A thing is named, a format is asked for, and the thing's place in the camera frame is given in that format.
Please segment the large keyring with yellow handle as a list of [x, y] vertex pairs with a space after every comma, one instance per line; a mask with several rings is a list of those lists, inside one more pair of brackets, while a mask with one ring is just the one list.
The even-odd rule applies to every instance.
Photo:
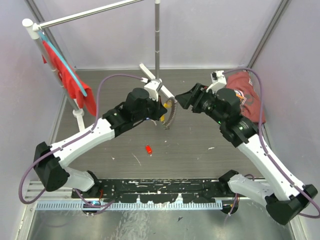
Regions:
[[165, 130], [168, 130], [175, 120], [177, 109], [178, 109], [178, 102], [174, 97], [170, 97], [163, 104], [163, 107], [169, 110], [169, 113], [163, 114], [160, 117], [159, 121], [161, 122], [162, 127]]

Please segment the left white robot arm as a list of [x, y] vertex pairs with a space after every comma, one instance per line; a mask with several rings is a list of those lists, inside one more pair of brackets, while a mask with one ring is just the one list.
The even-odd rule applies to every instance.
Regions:
[[67, 187], [95, 198], [100, 193], [97, 177], [91, 171], [79, 171], [69, 165], [95, 146], [118, 137], [146, 119], [158, 121], [166, 113], [160, 99], [152, 100], [145, 89], [134, 88], [124, 102], [83, 131], [52, 145], [40, 143], [35, 150], [34, 170], [47, 192]]

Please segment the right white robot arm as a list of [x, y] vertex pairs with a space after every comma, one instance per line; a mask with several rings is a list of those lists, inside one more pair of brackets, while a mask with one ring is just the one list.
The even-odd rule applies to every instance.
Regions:
[[240, 99], [234, 90], [221, 88], [217, 92], [200, 83], [191, 90], [176, 95], [183, 109], [205, 113], [219, 124], [222, 136], [255, 165], [268, 185], [249, 180], [230, 170], [219, 178], [219, 191], [225, 197], [234, 193], [250, 198], [265, 207], [280, 225], [288, 224], [301, 213], [318, 194], [312, 184], [297, 179], [268, 147], [258, 128], [241, 114]]

